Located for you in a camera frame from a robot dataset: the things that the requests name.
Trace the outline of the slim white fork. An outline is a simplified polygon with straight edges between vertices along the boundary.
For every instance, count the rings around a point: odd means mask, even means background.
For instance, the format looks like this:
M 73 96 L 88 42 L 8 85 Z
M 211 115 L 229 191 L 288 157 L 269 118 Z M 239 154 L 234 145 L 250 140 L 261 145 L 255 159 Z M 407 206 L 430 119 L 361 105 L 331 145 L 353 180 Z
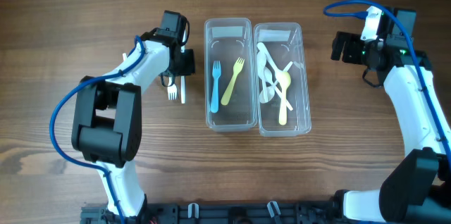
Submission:
M 186 40 L 187 33 L 184 32 L 183 41 Z M 185 76 L 180 76 L 180 101 L 181 104 L 185 104 L 186 102 L 186 84 L 185 84 Z

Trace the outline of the small white fork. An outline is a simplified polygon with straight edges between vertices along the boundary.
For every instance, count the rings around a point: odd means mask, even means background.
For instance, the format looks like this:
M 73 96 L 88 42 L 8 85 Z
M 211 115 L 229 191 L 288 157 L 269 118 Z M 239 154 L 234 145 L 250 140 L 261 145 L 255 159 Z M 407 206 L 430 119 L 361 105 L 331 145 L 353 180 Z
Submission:
M 176 100 L 178 97 L 178 89 L 175 84 L 175 80 L 172 77 L 168 79 L 167 93 L 168 99 L 171 101 Z

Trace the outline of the light blue fork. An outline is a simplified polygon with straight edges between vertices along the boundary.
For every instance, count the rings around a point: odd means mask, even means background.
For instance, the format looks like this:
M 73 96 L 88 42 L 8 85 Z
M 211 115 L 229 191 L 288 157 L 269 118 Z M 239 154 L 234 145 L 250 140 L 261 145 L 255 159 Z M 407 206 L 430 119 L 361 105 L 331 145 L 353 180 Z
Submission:
M 218 81 L 221 76 L 221 62 L 220 61 L 214 61 L 213 63 L 213 69 L 212 69 L 212 77 L 214 79 L 213 83 L 213 90 L 211 94 L 211 104 L 210 104 L 210 111 L 212 113 L 217 113 L 219 108 L 219 90 L 218 90 Z

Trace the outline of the cream yellow fork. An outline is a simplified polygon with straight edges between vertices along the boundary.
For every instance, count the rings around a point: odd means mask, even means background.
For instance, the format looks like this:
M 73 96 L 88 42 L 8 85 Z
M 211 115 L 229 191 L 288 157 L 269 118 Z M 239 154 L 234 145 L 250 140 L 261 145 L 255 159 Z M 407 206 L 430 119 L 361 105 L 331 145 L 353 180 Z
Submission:
M 237 76 L 242 71 L 244 63 L 245 63 L 245 60 L 243 58 L 239 57 L 233 66 L 233 75 L 232 75 L 230 82 L 228 83 L 228 86 L 226 87 L 225 92 L 221 98 L 221 104 L 223 106 L 227 106 L 228 103 L 230 102 L 230 98 L 233 93 L 233 88 L 235 86 Z

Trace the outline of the yellow green spoon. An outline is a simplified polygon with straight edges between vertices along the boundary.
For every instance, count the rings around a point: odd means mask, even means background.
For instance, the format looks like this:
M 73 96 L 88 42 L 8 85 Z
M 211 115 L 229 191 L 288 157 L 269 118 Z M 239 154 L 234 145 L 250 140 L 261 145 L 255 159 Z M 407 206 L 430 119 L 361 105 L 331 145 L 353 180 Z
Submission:
M 287 90 L 291 84 L 291 77 L 288 72 L 280 71 L 276 75 L 276 79 L 280 83 L 281 87 L 281 98 L 280 98 L 280 110 L 278 122 L 280 125 L 285 125 L 287 123 L 288 115 L 287 115 Z

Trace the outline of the white spoon wide handle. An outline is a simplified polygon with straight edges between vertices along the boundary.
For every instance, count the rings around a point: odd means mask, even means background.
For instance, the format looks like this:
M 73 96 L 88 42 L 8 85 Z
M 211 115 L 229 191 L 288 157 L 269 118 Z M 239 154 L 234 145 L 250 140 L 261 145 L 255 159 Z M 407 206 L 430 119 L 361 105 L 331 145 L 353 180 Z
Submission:
M 266 55 L 266 59 L 269 62 L 270 66 L 273 68 L 275 74 L 276 74 L 276 79 L 277 81 L 279 81 L 279 83 L 283 84 L 283 83 L 287 83 L 287 75 L 285 74 L 284 71 L 280 70 L 277 65 L 275 64 L 275 62 L 273 61 L 270 53 L 268 52 L 268 49 L 266 48 L 265 44 L 263 42 L 258 42 L 257 43 L 257 48 L 262 51 L 265 55 Z

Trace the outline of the clear white spoon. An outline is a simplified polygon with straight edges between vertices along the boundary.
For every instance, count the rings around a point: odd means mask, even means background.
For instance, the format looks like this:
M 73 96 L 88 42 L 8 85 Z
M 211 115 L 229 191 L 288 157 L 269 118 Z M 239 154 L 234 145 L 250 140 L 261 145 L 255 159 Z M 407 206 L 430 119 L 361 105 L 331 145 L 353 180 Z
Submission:
M 257 73 L 258 73 L 259 79 L 261 80 L 261 84 L 262 84 L 262 91 L 264 94 L 264 103 L 266 103 L 268 101 L 266 79 L 264 76 L 265 66 L 266 66 L 266 55 L 262 51 L 259 51 L 257 53 Z

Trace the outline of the white spoon bowl up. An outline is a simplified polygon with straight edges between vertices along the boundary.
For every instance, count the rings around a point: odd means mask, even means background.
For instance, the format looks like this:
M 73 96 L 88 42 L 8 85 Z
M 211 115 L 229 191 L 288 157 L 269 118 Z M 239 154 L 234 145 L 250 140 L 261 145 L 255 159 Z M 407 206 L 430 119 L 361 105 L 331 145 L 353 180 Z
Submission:
M 264 76 L 265 76 L 266 81 L 271 84 L 271 86 L 275 90 L 276 94 L 281 97 L 281 91 L 276 87 L 276 83 L 273 81 L 273 74 L 270 71 L 270 69 L 267 67 L 264 68 Z M 290 111 L 293 110 L 293 107 L 291 106 L 289 101 L 286 101 L 285 105 L 287 106 L 287 108 Z

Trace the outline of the white spoon thin handle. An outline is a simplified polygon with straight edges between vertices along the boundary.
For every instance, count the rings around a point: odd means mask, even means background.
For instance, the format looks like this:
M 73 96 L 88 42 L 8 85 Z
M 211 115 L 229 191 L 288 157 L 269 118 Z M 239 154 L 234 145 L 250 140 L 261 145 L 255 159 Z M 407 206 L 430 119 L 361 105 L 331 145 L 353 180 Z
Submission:
M 283 71 L 287 72 L 290 69 L 292 64 L 293 64 L 293 61 L 289 62 L 286 65 L 286 67 L 283 69 Z M 266 88 L 266 95 L 264 94 L 263 90 L 260 92 L 259 101 L 262 104 L 265 104 L 265 103 L 269 102 L 270 100 L 272 100 L 275 93 L 277 93 L 279 97 L 281 94 L 280 90 L 276 87 L 276 84 L 278 83 L 278 81 L 276 80 L 275 82 L 272 82 L 272 73 L 267 67 L 264 68 L 264 73 L 265 73 L 266 81 L 269 82 L 271 84 L 271 86 Z M 290 105 L 290 102 L 288 100 L 286 101 L 286 106 L 290 110 L 293 109 L 293 107 Z

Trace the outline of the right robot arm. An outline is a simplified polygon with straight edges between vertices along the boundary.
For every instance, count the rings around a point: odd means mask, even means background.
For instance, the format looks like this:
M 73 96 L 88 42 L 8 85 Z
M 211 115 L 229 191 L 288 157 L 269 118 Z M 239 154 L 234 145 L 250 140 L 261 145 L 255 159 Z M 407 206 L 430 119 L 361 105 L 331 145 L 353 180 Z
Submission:
M 402 162 L 381 187 L 338 191 L 343 218 L 360 223 L 450 222 L 450 126 L 433 86 L 432 65 L 413 46 L 416 12 L 361 2 L 352 14 L 365 22 L 360 35 L 338 32 L 334 61 L 365 66 L 377 74 L 393 103 L 402 132 Z

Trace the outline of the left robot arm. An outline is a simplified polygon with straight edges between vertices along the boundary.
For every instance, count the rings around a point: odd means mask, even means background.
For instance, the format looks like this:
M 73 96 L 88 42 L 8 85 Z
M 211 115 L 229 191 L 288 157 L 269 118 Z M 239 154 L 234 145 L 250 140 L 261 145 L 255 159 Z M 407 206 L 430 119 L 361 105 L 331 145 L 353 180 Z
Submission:
M 117 68 L 98 82 L 90 76 L 80 81 L 71 143 L 99 167 L 111 223 L 136 223 L 144 212 L 146 195 L 134 161 L 142 138 L 142 95 L 157 77 L 195 72 L 194 52 L 185 48 L 189 33 L 185 16 L 165 11 L 160 26 L 136 37 Z

